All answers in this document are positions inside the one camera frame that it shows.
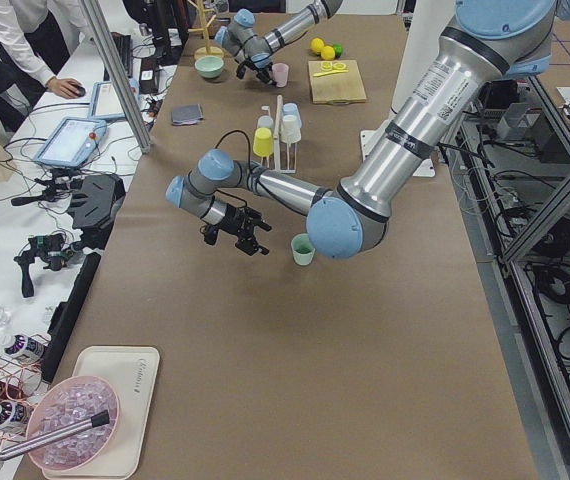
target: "white tray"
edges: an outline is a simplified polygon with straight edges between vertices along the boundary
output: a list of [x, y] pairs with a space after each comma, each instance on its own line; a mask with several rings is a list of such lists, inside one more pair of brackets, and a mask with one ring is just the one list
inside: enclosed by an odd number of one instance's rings
[[160, 363], [152, 347], [89, 347], [81, 352], [73, 375], [96, 375], [114, 387], [120, 402], [113, 438], [91, 462], [69, 473], [43, 470], [45, 478], [123, 480], [138, 467], [149, 406]]

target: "lemon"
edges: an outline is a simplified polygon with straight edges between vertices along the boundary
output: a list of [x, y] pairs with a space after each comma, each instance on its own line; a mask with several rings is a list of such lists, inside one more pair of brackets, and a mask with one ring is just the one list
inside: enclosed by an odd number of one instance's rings
[[310, 43], [309, 48], [311, 48], [312, 52], [314, 52], [316, 55], [320, 55], [321, 50], [323, 49], [324, 46], [325, 42], [323, 41], [323, 39], [316, 37], [312, 39], [312, 43]]
[[321, 50], [321, 58], [323, 60], [334, 60], [336, 58], [336, 51], [331, 45], [326, 45]]

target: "ice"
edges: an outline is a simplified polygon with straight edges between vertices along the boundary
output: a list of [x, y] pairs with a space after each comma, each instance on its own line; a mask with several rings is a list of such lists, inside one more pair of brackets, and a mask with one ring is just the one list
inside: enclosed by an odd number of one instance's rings
[[109, 412], [111, 423], [45, 447], [44, 464], [73, 467], [91, 459], [112, 433], [118, 413], [116, 405], [116, 396], [103, 383], [75, 385], [69, 391], [59, 392], [55, 404], [45, 410], [41, 433], [84, 420], [103, 410]]
[[61, 417], [60, 422], [61, 422], [61, 425], [67, 426], [67, 425], [74, 423], [74, 419], [72, 418], [71, 415], [66, 413], [65, 415], [63, 415]]

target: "yellow cup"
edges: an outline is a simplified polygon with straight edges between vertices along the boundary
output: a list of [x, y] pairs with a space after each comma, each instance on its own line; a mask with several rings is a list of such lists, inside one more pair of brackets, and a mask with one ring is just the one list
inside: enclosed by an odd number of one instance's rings
[[274, 140], [269, 128], [257, 128], [254, 132], [254, 153], [261, 158], [269, 157], [274, 153]]

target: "robotic arm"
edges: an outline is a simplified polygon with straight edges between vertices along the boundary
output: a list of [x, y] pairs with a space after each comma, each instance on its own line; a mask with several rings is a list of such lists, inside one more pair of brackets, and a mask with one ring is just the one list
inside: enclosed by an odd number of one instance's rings
[[555, 0], [458, 1], [438, 57], [367, 161], [334, 190], [213, 150], [187, 177], [174, 179], [167, 198], [207, 224], [225, 226], [236, 212], [216, 199], [216, 190], [246, 188], [307, 214], [310, 239], [325, 256], [345, 259], [371, 249], [385, 236], [394, 196], [480, 87], [547, 68], [555, 6]]
[[234, 16], [229, 27], [221, 27], [215, 40], [239, 64], [236, 76], [243, 78], [249, 68], [258, 79], [275, 85], [272, 78], [272, 55], [281, 48], [301, 38], [322, 19], [331, 18], [338, 11], [343, 0], [314, 0], [291, 20], [275, 28], [264, 37], [258, 36], [253, 28], [254, 14], [242, 9]]

